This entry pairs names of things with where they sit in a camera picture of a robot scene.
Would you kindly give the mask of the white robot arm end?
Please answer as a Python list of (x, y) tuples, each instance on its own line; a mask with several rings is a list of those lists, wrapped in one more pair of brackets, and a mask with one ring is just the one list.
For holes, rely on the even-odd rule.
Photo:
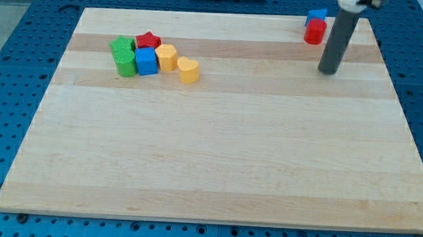
[(336, 0), (341, 10), (349, 13), (361, 13), (366, 8), (379, 10), (389, 0)]

